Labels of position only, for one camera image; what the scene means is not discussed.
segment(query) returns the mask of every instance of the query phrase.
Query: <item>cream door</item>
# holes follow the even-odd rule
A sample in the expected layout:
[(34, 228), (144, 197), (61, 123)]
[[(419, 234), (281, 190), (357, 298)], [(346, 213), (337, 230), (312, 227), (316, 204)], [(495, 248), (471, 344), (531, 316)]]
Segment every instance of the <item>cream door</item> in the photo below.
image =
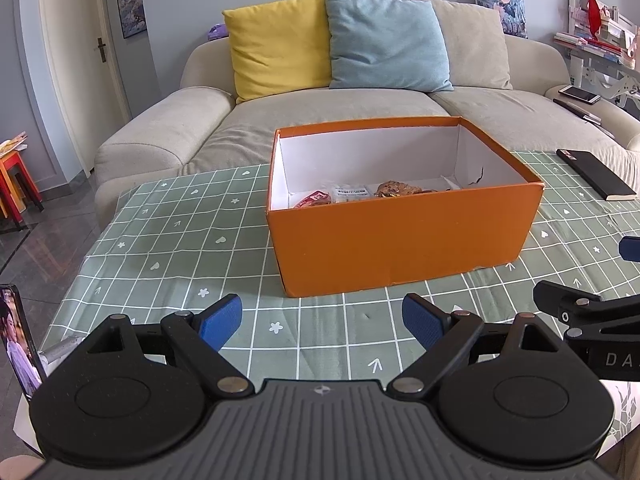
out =
[(87, 175), (100, 145), (129, 120), (103, 1), (40, 0), (60, 109)]

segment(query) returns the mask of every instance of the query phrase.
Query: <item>person on phone screen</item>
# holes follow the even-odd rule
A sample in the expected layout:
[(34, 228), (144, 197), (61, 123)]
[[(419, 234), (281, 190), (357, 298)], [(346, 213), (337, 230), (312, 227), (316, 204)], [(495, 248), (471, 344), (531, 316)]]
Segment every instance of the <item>person on phone screen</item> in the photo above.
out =
[(15, 332), (14, 315), (6, 302), (0, 299), (0, 330), (6, 339), (6, 352), (25, 393), (31, 397), (40, 386), (38, 371), (33, 367)]

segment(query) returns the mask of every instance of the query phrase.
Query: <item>brown food item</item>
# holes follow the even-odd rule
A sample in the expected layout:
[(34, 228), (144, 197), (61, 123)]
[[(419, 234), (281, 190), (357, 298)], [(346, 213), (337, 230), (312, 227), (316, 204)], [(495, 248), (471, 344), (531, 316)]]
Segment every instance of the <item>brown food item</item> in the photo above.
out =
[(310, 207), (313, 205), (322, 205), (322, 204), (330, 204), (331, 197), (325, 193), (324, 191), (314, 191), (309, 196), (303, 198), (300, 202), (298, 202), (293, 209), (301, 208), (301, 207)]
[(396, 182), (395, 180), (387, 180), (378, 186), (376, 196), (404, 196), (422, 193), (423, 190), (417, 186), (409, 186), (404, 182)]

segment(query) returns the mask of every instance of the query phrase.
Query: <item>purple object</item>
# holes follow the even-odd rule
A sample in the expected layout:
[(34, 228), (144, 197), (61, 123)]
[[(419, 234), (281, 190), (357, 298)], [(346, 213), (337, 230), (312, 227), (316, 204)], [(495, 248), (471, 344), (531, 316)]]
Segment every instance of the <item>purple object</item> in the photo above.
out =
[(219, 23), (211, 27), (211, 30), (207, 34), (207, 39), (209, 41), (219, 40), (221, 38), (226, 38), (229, 35), (229, 31), (226, 30), (226, 25), (224, 23)]

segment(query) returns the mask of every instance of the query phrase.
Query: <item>green checkered tablecloth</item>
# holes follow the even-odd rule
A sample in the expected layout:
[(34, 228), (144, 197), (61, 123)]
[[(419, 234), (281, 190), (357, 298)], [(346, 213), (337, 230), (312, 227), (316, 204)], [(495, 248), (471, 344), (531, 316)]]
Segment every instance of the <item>green checkered tablecloth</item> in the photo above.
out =
[[(110, 314), (158, 322), (175, 310), (199, 312), (234, 292), (242, 299), (242, 325), (222, 354), (258, 388), (266, 377), (386, 384), (424, 352), (402, 323), (408, 292), (487, 322), (536, 312), (532, 288), (541, 279), (604, 298), (640, 292), (640, 267), (618, 254), (622, 235), (640, 230), (640, 203), (604, 202), (554, 154), (516, 155), (546, 182), (516, 261), (320, 298), (287, 298), (282, 290), (265, 218), (268, 166), (143, 184), (120, 197), (116, 218), (87, 254), (43, 347), (87, 334)], [(563, 332), (556, 320), (540, 316)], [(625, 389), (624, 396), (616, 440), (630, 430), (636, 411), (635, 390)]]

